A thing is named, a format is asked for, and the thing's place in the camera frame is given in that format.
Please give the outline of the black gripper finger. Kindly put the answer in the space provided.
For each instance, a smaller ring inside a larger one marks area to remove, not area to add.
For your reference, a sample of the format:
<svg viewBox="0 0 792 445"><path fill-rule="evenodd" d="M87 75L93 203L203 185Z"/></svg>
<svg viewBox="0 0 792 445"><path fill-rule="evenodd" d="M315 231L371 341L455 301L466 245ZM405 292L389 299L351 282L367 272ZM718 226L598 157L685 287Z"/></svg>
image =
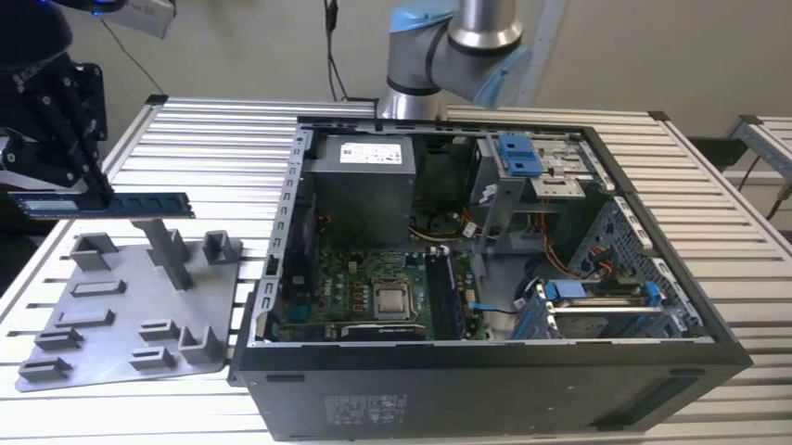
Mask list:
<svg viewBox="0 0 792 445"><path fill-rule="evenodd" d="M75 134L92 132L95 139L107 138L107 107L104 77L93 63L68 64L69 85L65 87L65 116Z"/></svg>
<svg viewBox="0 0 792 445"><path fill-rule="evenodd" d="M92 132L75 134L65 116L69 83L28 86L25 98L43 135L11 130L11 198L23 210L104 210L112 189Z"/></svg>

